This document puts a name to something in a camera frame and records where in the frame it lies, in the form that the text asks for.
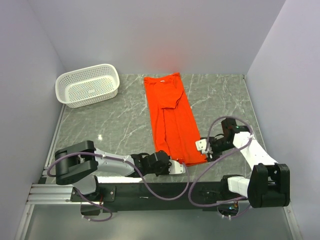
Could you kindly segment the orange t-shirt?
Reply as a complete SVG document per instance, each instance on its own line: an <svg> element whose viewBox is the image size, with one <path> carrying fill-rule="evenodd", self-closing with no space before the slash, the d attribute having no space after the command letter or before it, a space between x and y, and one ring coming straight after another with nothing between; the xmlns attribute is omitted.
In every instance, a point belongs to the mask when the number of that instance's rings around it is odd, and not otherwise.
<svg viewBox="0 0 320 240"><path fill-rule="evenodd" d="M146 76L143 83L155 150L188 167L206 163L206 156L196 148L201 136L180 74Z"/></svg>

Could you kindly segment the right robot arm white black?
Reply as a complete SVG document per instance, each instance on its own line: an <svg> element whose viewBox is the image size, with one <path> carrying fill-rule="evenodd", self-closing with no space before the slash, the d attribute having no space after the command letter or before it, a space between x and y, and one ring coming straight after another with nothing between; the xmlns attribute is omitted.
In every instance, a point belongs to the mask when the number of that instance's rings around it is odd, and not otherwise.
<svg viewBox="0 0 320 240"><path fill-rule="evenodd" d="M253 208L286 207L290 203L290 169L274 160L254 137L247 124L238 125L231 116L219 117L222 133L206 138L205 151L209 161L216 161L223 152L238 150L251 169L246 178L241 175L224 175L219 193L230 200L235 195L248 199Z"/></svg>

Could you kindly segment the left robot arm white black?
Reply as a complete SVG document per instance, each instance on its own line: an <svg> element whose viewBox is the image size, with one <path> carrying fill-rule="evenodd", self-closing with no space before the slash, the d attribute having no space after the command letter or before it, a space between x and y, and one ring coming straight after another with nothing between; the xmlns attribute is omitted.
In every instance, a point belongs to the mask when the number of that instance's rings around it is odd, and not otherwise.
<svg viewBox="0 0 320 240"><path fill-rule="evenodd" d="M86 140L54 153L55 178L58 185L73 185L88 201L100 195L94 172L139 178L149 174L169 175L171 158L164 151L153 154L116 155L103 152Z"/></svg>

